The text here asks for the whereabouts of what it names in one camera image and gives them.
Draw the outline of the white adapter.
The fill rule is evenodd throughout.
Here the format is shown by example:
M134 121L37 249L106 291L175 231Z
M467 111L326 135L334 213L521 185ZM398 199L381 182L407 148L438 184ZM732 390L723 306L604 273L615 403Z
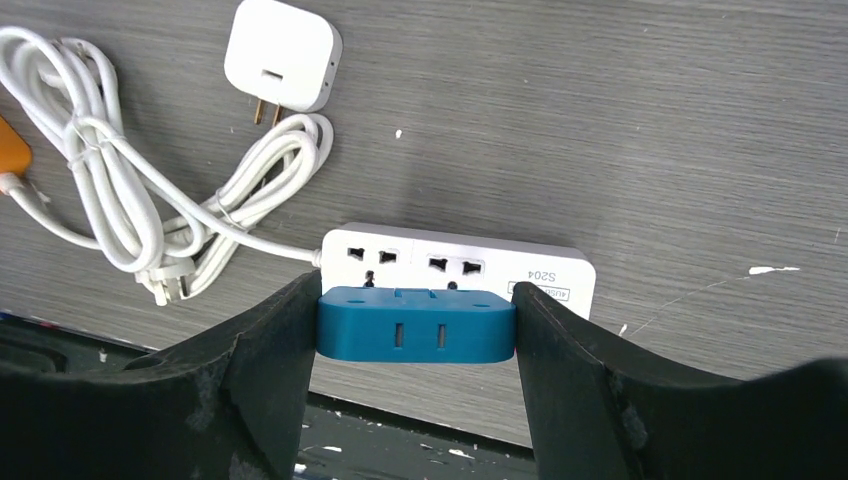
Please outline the white adapter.
M265 107L282 113L314 113L331 96L343 39L324 17L272 0L245 0L233 18L224 73L236 89L257 99L254 122Z

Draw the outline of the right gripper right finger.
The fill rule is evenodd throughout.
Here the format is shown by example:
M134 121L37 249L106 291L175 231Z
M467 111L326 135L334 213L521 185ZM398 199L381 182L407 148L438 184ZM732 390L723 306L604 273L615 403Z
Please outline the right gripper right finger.
M843 479L847 363L753 380L652 353L515 286L517 360L542 479Z

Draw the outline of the blue charger adapter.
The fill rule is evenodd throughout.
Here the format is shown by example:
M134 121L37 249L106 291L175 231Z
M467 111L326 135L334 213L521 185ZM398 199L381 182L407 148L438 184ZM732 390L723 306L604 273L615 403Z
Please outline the blue charger adapter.
M479 290L334 287L318 300L317 352L368 363L511 359L516 307Z

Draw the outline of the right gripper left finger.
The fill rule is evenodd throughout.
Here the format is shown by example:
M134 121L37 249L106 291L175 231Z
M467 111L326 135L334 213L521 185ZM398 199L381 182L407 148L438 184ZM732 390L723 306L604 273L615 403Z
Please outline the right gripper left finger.
M321 276L187 340L96 367L92 339L1 322L5 479L289 479Z

